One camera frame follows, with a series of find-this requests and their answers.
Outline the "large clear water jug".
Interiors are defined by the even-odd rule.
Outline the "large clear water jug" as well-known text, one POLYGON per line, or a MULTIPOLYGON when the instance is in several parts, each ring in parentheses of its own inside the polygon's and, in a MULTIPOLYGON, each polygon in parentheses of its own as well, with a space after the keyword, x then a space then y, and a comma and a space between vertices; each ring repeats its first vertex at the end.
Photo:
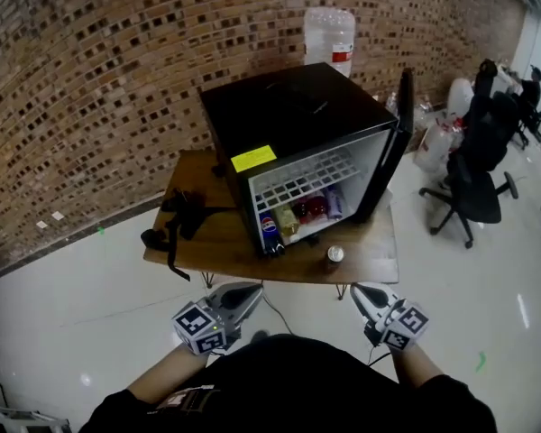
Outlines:
POLYGON ((304 15, 304 64, 327 63, 347 78, 351 75, 355 18, 334 7, 311 7, 304 15))

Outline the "white round object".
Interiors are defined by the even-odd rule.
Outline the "white round object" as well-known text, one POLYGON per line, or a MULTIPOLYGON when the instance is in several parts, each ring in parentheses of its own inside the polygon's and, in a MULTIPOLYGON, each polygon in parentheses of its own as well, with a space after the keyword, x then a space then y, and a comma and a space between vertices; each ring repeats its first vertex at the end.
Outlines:
POLYGON ((456 78, 449 89, 446 115, 463 118, 470 109, 474 91, 467 78, 456 78))

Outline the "black mini fridge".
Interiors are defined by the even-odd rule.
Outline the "black mini fridge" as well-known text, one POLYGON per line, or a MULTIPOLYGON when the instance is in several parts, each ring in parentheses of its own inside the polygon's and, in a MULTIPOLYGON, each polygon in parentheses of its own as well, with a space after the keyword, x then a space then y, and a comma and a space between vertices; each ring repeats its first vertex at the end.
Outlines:
POLYGON ((343 218, 363 223, 379 204, 414 131, 415 80, 404 69, 398 109, 383 104, 326 63, 284 69, 205 91, 200 96, 219 163, 228 166, 228 187, 256 251, 264 244, 250 180, 295 161, 346 147, 361 173, 335 183, 342 196, 343 218), (328 102, 318 114, 284 107, 265 88, 282 82, 297 85, 328 102), (277 159, 236 172, 231 158, 269 145, 277 159))

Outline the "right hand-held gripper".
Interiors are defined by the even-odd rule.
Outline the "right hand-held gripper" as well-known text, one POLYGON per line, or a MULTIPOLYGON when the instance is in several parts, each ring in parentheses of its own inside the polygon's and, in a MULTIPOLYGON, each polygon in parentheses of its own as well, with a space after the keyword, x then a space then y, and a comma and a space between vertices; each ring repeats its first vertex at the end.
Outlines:
POLYGON ((373 346, 404 352, 425 333, 429 316, 416 302, 398 298, 387 284, 357 282, 351 297, 365 322, 364 333, 373 346), (389 300, 378 307, 374 300, 389 300))

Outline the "grey metal rack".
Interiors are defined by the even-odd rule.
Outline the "grey metal rack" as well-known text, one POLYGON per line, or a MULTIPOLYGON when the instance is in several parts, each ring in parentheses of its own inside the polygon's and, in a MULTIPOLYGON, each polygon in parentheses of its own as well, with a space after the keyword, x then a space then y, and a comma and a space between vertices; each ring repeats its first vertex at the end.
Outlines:
POLYGON ((37 410, 8 407, 0 383, 0 433, 72 433, 67 419, 58 419, 37 410))

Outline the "gold drink can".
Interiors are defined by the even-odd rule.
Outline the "gold drink can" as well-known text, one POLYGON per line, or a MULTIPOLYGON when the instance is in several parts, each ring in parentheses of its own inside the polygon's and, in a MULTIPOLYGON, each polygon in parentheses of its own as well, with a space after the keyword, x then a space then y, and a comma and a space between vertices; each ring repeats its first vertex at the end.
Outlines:
POLYGON ((272 210, 280 233, 285 237, 291 237, 298 233, 300 223, 289 204, 275 207, 272 210))

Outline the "red soda can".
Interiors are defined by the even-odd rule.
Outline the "red soda can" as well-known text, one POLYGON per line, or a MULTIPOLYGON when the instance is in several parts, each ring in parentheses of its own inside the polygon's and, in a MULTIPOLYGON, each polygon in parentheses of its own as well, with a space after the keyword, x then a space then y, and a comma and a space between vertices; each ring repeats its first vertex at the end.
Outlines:
POLYGON ((344 260, 344 249, 340 245, 332 245, 326 251, 326 269, 336 270, 344 260))

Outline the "person's right forearm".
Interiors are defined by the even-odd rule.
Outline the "person's right forearm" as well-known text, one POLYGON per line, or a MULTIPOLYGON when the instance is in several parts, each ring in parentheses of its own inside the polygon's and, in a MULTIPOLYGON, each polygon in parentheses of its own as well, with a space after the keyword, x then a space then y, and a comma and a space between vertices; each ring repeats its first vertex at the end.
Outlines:
POLYGON ((398 383, 403 388, 415 390, 433 380, 449 380, 419 345, 404 351, 391 348, 390 354, 398 383))

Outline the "person's left forearm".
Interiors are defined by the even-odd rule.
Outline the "person's left forearm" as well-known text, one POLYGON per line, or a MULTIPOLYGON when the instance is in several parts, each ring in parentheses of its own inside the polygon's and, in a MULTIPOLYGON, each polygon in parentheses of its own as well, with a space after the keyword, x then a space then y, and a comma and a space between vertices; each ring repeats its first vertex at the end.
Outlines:
POLYGON ((127 390, 139 401, 160 403, 206 368, 207 360, 208 355, 195 355, 186 345, 179 345, 134 380, 127 390))

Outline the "purple and white bottle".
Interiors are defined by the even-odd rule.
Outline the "purple and white bottle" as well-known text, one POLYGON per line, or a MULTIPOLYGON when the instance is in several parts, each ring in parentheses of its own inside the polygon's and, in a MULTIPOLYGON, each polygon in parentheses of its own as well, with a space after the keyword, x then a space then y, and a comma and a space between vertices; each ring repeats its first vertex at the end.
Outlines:
POLYGON ((328 218, 340 220, 343 218, 343 201, 339 189, 336 186, 326 188, 326 199, 328 205, 328 218))

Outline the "blue Pepsi can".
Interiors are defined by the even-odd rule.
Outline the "blue Pepsi can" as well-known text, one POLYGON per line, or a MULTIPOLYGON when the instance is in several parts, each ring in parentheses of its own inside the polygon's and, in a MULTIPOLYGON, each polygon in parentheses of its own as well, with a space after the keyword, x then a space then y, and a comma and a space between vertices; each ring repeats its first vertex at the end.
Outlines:
POLYGON ((279 229, 270 211, 259 215, 261 235, 264 244, 264 252, 267 255, 278 257, 284 254, 285 247, 280 237, 279 229))

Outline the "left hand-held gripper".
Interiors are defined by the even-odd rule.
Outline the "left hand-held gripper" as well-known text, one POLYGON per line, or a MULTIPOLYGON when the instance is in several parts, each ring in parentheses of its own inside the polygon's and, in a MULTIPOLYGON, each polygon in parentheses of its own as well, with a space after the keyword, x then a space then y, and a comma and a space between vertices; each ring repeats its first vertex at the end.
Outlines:
POLYGON ((194 355, 229 349, 241 337, 242 323, 260 303, 257 282, 228 282, 212 294, 190 301, 172 319, 172 326, 194 355))

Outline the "yellow sticker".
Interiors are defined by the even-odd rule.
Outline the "yellow sticker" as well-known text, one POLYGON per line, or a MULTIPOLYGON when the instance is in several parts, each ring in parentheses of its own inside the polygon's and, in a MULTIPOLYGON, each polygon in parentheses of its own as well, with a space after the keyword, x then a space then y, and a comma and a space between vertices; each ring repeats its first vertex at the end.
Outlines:
POLYGON ((242 172, 268 163, 277 159, 269 145, 244 152, 231 158, 231 163, 236 172, 242 172))

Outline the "wooden table with metal legs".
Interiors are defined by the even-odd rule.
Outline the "wooden table with metal legs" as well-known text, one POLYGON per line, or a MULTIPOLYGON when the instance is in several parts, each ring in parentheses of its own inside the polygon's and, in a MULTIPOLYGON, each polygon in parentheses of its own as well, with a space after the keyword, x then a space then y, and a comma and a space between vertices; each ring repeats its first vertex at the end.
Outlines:
POLYGON ((340 294, 354 282, 399 282, 399 262, 392 214, 389 207, 373 213, 369 222, 345 219, 287 247, 275 258, 258 255, 235 206, 225 179, 211 171, 217 163, 213 151, 184 151, 170 177, 169 193, 195 190, 220 213, 208 216, 190 240, 177 241, 174 265, 201 272, 205 283, 216 275, 289 283, 333 284, 340 294), (344 260, 334 271, 326 269, 326 251, 332 245, 344 249, 344 260))

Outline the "person's black clothing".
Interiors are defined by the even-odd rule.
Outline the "person's black clothing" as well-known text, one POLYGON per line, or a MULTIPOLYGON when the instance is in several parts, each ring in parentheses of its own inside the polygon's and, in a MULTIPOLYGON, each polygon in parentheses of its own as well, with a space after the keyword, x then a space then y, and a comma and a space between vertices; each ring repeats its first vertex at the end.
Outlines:
POLYGON ((160 403, 107 396, 80 433, 498 433, 491 409, 448 377, 407 389, 328 343, 261 336, 160 403))

